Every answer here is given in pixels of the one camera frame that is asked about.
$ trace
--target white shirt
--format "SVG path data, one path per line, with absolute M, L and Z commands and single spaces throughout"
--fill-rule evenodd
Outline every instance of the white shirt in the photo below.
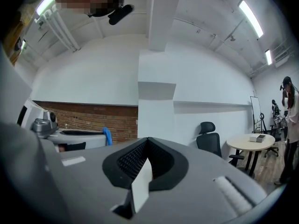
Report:
M 288 116 L 285 119 L 288 124 L 288 136 L 290 143 L 299 140 L 299 94 L 295 91 L 294 105 L 288 109 Z
M 284 105 L 285 111 L 288 110 L 288 98 L 285 98 L 285 105 Z

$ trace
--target blue object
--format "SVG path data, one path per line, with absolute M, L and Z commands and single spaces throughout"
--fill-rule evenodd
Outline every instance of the blue object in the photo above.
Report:
M 106 135 L 108 145 L 113 145 L 111 132 L 107 127 L 103 128 L 103 133 Z

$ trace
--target brick wall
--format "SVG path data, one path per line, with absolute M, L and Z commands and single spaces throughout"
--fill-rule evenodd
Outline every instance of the brick wall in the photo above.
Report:
M 54 111 L 60 128 L 102 131 L 107 127 L 114 143 L 137 138 L 138 107 L 34 102 Z

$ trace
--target white ceiling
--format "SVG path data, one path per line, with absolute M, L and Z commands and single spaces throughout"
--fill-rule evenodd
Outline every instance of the white ceiling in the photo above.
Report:
M 267 68 L 264 55 L 267 49 L 273 50 L 272 56 L 275 57 L 290 46 L 286 54 L 292 53 L 295 45 L 283 17 L 271 0 L 245 1 L 264 32 L 259 39 L 238 8 L 240 0 L 179 0 L 169 34 L 211 49 L 253 77 Z M 135 11 L 117 25 L 109 25 L 107 17 L 96 18 L 104 37 L 147 33 L 147 0 L 125 0 L 125 3 L 133 4 Z M 67 10 L 59 13 L 79 45 L 100 37 L 94 20 L 87 15 Z M 46 25 L 39 29 L 39 25 L 33 22 L 24 38 L 32 48 L 27 47 L 22 56 L 36 67 L 66 51 Z

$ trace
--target chair headrest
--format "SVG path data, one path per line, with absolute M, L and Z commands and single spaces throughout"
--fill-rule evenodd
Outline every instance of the chair headrest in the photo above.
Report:
M 216 129 L 216 127 L 212 122 L 202 122 L 200 124 L 200 133 L 199 134 L 213 132 L 213 131 L 215 131 L 215 129 Z

